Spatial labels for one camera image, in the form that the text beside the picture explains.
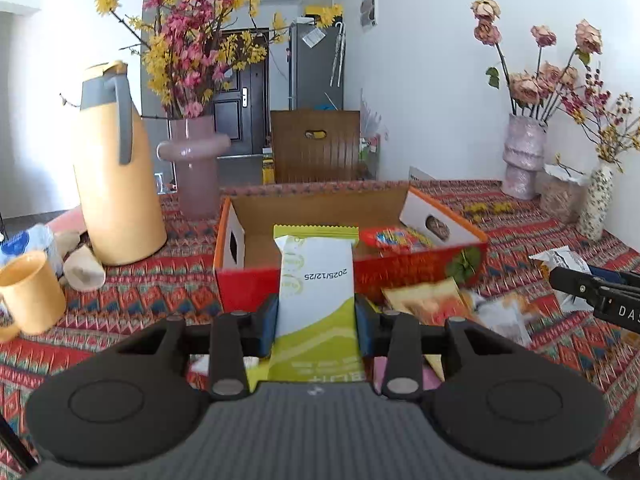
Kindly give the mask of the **green white snack packet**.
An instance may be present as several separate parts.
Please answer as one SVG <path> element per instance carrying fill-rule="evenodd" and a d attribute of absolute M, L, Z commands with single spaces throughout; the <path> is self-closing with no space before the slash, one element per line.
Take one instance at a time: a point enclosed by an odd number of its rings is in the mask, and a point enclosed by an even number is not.
<path fill-rule="evenodd" d="M 356 226 L 273 227 L 281 252 L 276 338 L 269 361 L 247 371 L 260 382 L 363 382 L 356 316 Z"/>

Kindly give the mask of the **white chips packet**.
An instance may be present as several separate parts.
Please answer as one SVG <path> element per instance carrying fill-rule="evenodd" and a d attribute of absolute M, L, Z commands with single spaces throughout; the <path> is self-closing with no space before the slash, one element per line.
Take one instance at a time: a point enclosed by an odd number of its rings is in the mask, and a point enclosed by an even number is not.
<path fill-rule="evenodd" d="M 551 273 L 556 269 L 578 274 L 592 274 L 586 260 L 577 252 L 573 252 L 567 245 L 544 250 L 538 254 L 530 255 L 528 258 L 531 263 L 538 266 L 548 282 L 551 282 Z M 569 294 L 564 289 L 557 289 L 554 285 L 551 285 L 551 288 L 563 313 L 593 311 L 593 307 L 584 298 Z"/>

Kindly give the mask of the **white speckled slim vase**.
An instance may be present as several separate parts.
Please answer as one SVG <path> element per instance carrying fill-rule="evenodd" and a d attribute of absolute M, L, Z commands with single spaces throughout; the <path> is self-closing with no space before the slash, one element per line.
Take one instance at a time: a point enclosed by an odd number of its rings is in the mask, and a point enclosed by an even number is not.
<path fill-rule="evenodd" d="M 599 165 L 591 173 L 577 222 L 578 233 L 587 240 L 597 242 L 601 239 L 613 190 L 614 167 L 610 162 L 600 159 Z"/>

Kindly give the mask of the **orange yellow snack packet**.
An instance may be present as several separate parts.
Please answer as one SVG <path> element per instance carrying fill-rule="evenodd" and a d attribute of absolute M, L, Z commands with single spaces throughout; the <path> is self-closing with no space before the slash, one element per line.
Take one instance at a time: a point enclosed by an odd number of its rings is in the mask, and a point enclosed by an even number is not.
<path fill-rule="evenodd" d="M 383 295 L 391 308 L 413 315 L 424 325 L 444 326 L 448 318 L 475 321 L 472 309 L 453 278 L 437 283 L 386 288 Z"/>

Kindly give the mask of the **red colourful candy packet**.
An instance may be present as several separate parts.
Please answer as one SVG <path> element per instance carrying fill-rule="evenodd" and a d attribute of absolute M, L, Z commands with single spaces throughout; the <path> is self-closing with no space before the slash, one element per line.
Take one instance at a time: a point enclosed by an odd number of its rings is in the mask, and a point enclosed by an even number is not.
<path fill-rule="evenodd" d="M 435 247 L 428 237 L 406 226 L 364 229 L 359 236 L 363 244 L 375 248 L 383 254 L 413 254 L 414 252 L 425 252 Z"/>

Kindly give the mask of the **patterned red tablecloth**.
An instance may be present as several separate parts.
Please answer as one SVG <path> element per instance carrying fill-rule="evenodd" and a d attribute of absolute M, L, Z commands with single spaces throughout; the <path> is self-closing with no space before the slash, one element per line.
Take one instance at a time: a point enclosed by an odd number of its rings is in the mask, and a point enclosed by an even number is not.
<path fill-rule="evenodd" d="M 529 325 L 533 347 L 547 359 L 578 370 L 608 402 L 608 426 L 592 454 L 610 468 L 639 447 L 639 341 L 582 313 L 563 314 L 548 281 L 529 256 L 567 245 L 588 263 L 611 271 L 637 271 L 638 252 L 613 235 L 581 237 L 534 202 L 511 200 L 489 180 L 424 181 L 421 188 L 454 211 L 477 202 L 514 203 L 514 214 L 479 226 L 489 236 L 488 260 L 478 292 L 525 296 L 541 313 Z M 66 292 L 67 311 L 40 336 L 19 336 L 1 347 L 1 413 L 23 442 L 29 441 L 26 402 L 50 375 L 62 372 L 136 330 L 177 313 L 205 324 L 221 311 L 213 263 L 216 220 L 188 221 L 175 196 L 160 200 L 168 240 L 156 255 L 107 271 L 96 292 Z"/>

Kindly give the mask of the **textured pink ceramic vase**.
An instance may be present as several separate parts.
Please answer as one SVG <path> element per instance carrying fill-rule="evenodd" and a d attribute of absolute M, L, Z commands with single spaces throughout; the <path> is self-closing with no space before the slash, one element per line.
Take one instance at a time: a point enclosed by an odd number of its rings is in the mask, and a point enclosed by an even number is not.
<path fill-rule="evenodd" d="M 536 177 L 544 169 L 546 127 L 537 119 L 511 115 L 502 159 L 506 172 L 502 192 L 518 200 L 532 200 L 536 196 Z"/>

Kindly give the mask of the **red yellow berry sprigs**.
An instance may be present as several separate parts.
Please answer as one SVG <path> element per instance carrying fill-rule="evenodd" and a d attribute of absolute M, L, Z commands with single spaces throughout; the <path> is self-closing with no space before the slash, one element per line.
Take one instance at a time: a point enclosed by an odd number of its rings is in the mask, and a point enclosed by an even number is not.
<path fill-rule="evenodd" d="M 584 82 L 561 92 L 560 110 L 594 145 L 598 159 L 624 172 L 620 159 L 639 151 L 639 111 L 634 97 L 605 88 L 600 67 L 586 67 Z"/>

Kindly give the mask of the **yellow thermos jug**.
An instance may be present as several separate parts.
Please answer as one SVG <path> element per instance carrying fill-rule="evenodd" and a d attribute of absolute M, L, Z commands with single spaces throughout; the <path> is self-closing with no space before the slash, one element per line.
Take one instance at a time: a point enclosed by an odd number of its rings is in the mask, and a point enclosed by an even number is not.
<path fill-rule="evenodd" d="M 167 240 L 149 138 L 122 61 L 92 66 L 81 85 L 74 170 L 93 251 L 107 266 L 152 256 Z"/>

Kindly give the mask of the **yellow mug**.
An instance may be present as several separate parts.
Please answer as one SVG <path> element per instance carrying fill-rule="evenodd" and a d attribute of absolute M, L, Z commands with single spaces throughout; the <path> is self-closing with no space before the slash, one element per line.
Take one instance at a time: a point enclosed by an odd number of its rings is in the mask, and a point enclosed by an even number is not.
<path fill-rule="evenodd" d="M 42 250 L 25 252 L 1 269 L 1 301 L 12 323 L 1 327 L 1 342 L 20 333 L 34 336 L 50 330 L 66 310 L 65 295 Z"/>

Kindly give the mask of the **pink glass vase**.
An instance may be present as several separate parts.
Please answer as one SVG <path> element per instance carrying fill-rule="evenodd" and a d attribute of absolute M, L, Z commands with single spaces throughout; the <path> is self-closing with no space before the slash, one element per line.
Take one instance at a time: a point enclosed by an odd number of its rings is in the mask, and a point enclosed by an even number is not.
<path fill-rule="evenodd" d="M 170 120 L 168 132 L 169 139 L 158 144 L 156 154 L 174 166 L 182 214 L 187 219 L 216 217 L 220 202 L 218 157 L 231 146 L 228 134 L 215 130 L 212 115 Z"/>

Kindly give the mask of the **brown wooden chair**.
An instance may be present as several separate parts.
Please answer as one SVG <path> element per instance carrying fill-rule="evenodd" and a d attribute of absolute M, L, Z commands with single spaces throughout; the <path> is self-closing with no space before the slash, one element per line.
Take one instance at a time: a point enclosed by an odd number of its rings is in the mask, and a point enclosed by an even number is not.
<path fill-rule="evenodd" d="M 359 112 L 274 110 L 270 119 L 277 183 L 356 179 Z"/>

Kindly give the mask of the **dark brown entrance door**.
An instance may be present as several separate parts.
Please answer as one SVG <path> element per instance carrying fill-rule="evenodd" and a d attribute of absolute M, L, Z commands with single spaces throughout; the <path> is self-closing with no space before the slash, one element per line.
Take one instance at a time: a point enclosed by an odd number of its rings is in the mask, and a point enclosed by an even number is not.
<path fill-rule="evenodd" d="M 213 114 L 215 130 L 230 138 L 224 157 L 259 155 L 265 146 L 268 130 L 269 54 L 244 70 L 232 68 L 226 73 L 222 89 L 207 104 Z"/>

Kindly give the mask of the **grey refrigerator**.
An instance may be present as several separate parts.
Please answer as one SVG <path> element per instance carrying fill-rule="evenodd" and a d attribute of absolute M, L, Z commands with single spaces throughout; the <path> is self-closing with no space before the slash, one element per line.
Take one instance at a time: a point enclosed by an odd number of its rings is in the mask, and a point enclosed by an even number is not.
<path fill-rule="evenodd" d="M 314 23 L 290 26 L 288 109 L 341 110 L 344 73 L 340 67 L 341 26 L 318 28 Z"/>

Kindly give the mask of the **wall electrical panel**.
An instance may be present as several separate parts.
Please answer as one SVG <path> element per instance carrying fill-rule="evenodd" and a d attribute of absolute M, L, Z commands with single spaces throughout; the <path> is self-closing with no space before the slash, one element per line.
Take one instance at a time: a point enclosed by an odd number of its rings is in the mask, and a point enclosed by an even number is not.
<path fill-rule="evenodd" d="M 370 29 L 378 24 L 378 0 L 362 0 L 360 2 L 360 25 Z"/>

